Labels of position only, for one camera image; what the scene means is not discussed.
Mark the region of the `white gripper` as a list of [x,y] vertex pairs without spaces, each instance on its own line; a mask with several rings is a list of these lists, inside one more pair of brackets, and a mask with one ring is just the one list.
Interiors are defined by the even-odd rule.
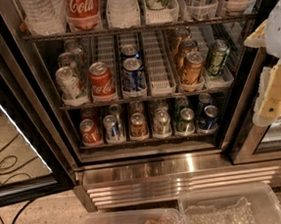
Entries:
[[[248,36],[246,47],[261,48],[281,59],[281,0]],[[258,97],[255,101],[253,123],[260,127],[271,125],[281,115],[281,60],[273,67],[264,67],[260,75]]]

